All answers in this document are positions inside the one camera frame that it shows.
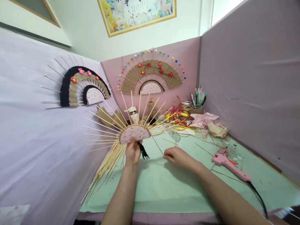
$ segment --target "framed painting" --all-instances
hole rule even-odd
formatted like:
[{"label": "framed painting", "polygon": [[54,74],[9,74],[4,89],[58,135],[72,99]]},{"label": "framed painting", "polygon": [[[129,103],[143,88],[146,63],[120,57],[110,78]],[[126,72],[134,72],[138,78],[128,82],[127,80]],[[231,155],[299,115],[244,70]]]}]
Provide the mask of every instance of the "framed painting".
[{"label": "framed painting", "polygon": [[98,0],[109,37],[176,17],[176,0]]}]

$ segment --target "pink glue gun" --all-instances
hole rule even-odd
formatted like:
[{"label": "pink glue gun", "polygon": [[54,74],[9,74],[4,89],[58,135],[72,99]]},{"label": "pink glue gun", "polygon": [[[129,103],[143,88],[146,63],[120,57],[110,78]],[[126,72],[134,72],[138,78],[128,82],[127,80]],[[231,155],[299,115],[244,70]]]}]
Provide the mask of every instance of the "pink glue gun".
[{"label": "pink glue gun", "polygon": [[237,175],[241,180],[247,182],[251,181],[252,177],[243,171],[241,171],[239,168],[234,166],[229,159],[227,158],[228,155],[228,149],[226,148],[221,148],[215,156],[212,158],[212,161],[216,163],[218,166],[224,165],[226,166],[231,172],[233,172],[235,175]]}]

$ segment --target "pink polka dot paper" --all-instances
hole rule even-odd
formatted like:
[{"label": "pink polka dot paper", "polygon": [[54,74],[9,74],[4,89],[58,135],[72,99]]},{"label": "pink polka dot paper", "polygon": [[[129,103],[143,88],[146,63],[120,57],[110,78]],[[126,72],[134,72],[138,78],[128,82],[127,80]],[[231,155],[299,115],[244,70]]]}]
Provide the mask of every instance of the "pink polka dot paper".
[{"label": "pink polka dot paper", "polygon": [[120,144],[130,143],[130,138],[134,137],[137,141],[144,140],[150,137],[150,133],[147,128],[141,126],[129,126],[120,135]]},{"label": "pink polka dot paper", "polygon": [[147,83],[142,89],[142,94],[155,94],[161,92],[162,90],[160,89],[158,84],[153,82]]},{"label": "pink polka dot paper", "polygon": [[87,103],[89,105],[104,101],[104,96],[97,88],[90,88],[87,91]]}]

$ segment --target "lavender fabric backdrop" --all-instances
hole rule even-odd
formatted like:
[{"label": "lavender fabric backdrop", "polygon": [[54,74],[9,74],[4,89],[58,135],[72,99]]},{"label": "lavender fabric backdrop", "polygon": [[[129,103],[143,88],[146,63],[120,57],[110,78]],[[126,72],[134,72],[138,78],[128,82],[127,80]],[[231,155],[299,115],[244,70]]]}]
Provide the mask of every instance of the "lavender fabric backdrop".
[{"label": "lavender fabric backdrop", "polygon": [[[60,57],[63,55],[72,65],[68,54],[0,29],[0,207],[30,204],[22,225],[72,225],[95,171],[108,151],[88,152],[96,147],[82,142],[95,139],[82,133],[100,134],[82,127],[100,129],[84,119],[97,120],[88,112],[97,112],[95,105],[45,109],[58,104],[43,101],[59,100],[59,95],[40,85],[56,90],[60,85],[44,74],[61,80],[47,63],[65,73],[53,57],[68,68]],[[82,59],[86,67],[104,79],[99,62]],[[112,98],[108,102],[116,109]]]},{"label": "lavender fabric backdrop", "polygon": [[203,35],[200,65],[206,109],[297,180],[299,21],[298,0],[249,0]]}]

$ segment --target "light green table mat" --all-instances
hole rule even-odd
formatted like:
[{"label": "light green table mat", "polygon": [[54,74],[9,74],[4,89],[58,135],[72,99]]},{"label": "light green table mat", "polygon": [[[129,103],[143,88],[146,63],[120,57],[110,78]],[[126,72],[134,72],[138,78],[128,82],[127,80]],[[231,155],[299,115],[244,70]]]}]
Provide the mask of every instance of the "light green table mat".
[{"label": "light green table mat", "polygon": [[[162,139],[165,138],[174,142],[166,133],[154,137],[160,149],[173,147],[174,144]],[[247,149],[227,137],[230,143],[229,149],[236,148],[240,157],[244,157],[243,171],[252,176],[252,183],[264,200],[268,211],[285,208],[300,204],[299,190],[287,181],[278,172],[273,170]],[[220,139],[214,138],[215,142],[222,144]],[[195,143],[214,154],[219,147],[206,143],[195,137],[182,137],[179,147],[184,149],[196,160],[202,162],[207,168],[211,168],[212,156],[198,147]],[[144,160],[142,157],[138,165],[137,186],[135,194],[134,212],[140,213],[211,213],[216,212],[208,194],[201,186],[196,176],[186,170],[173,166],[163,159],[162,153],[155,144],[153,138],[143,141],[150,159]],[[103,177],[95,187],[95,190],[87,203],[85,199],[80,212],[105,212],[112,195],[114,194],[122,169],[121,160],[113,171],[106,185],[97,191],[105,177]],[[237,178],[224,166],[215,166],[214,170],[228,176]],[[257,210],[263,210],[261,203],[255,193],[248,185],[235,181],[222,174],[215,173],[224,182],[230,185]]]}]

